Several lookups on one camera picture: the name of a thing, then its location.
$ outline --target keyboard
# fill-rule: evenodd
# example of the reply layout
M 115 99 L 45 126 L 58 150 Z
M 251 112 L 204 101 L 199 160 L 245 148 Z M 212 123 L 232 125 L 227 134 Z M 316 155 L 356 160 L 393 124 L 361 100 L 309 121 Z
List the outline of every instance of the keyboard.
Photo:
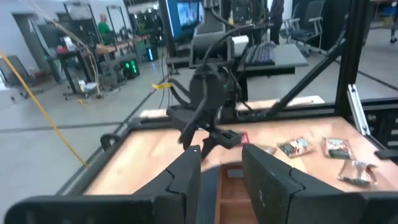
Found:
M 247 49 L 244 64 L 247 66 L 275 65 L 274 46 L 260 44 L 250 47 Z

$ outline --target green light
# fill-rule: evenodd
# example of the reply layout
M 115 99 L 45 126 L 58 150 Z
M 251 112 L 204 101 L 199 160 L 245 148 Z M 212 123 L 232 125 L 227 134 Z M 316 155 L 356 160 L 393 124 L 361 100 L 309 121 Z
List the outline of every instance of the green light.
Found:
M 136 68 L 136 63 L 135 63 L 135 61 L 131 61 L 130 62 L 130 64 L 131 64 L 131 67 L 132 67 L 132 70 L 134 71 L 134 73 L 137 73 L 137 68 Z

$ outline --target person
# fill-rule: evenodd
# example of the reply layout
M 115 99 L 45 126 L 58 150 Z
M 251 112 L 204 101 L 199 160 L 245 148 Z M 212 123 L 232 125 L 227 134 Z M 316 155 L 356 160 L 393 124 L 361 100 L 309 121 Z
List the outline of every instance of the person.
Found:
M 396 37 L 396 31 L 397 31 L 397 26 L 398 26 L 398 4 L 397 2 L 393 3 L 394 6 L 394 17 L 392 20 L 392 28 L 391 28 L 391 39 L 390 43 L 394 44 L 397 42 L 397 37 Z
M 269 18 L 273 26 L 270 28 L 269 39 L 279 45 L 279 32 L 282 27 L 282 14 L 284 13 L 284 0 L 273 0 L 271 6 L 271 16 Z
M 101 22 L 98 23 L 98 32 L 101 35 L 104 45 L 110 45 L 113 41 L 111 29 L 109 28 L 105 14 L 99 15 Z

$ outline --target gray floor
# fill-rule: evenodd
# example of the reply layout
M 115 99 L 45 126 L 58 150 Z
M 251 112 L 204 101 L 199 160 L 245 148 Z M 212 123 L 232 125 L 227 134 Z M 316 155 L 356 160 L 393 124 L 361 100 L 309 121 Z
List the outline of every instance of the gray floor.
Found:
M 391 85 L 398 86 L 398 45 L 389 43 L 388 30 L 371 31 L 363 49 L 360 70 Z M 310 66 L 297 69 L 296 75 L 259 77 L 249 80 L 249 99 L 264 100 L 284 96 L 316 63 L 319 55 L 308 58 Z M 57 125 L 103 123 L 123 121 L 139 102 L 151 91 L 151 84 L 162 78 L 160 62 L 140 66 L 141 76 L 128 82 L 119 93 L 106 96 L 101 101 L 88 101 L 80 105 L 77 100 L 65 101 L 65 86 L 56 86 L 38 95 L 47 113 Z M 300 95 L 319 95 L 325 101 L 334 101 L 339 65 L 329 66 Z M 191 70 L 180 70 L 177 77 L 187 84 Z M 364 76 L 358 75 L 357 87 L 362 99 L 398 96 L 398 92 L 386 88 Z M 34 128 L 48 126 L 32 100 L 12 104 L 9 95 L 15 90 L 0 91 L 0 129 Z M 137 112 L 158 108 L 162 92 L 157 91 Z M 167 107 L 167 93 L 162 108 Z M 100 136 L 112 132 L 116 126 L 62 130 L 67 141 L 84 159 L 100 145 Z M 80 167 L 80 163 L 68 151 L 53 131 L 5 133 L 0 130 L 0 216 L 14 202 L 32 196 L 54 194 Z

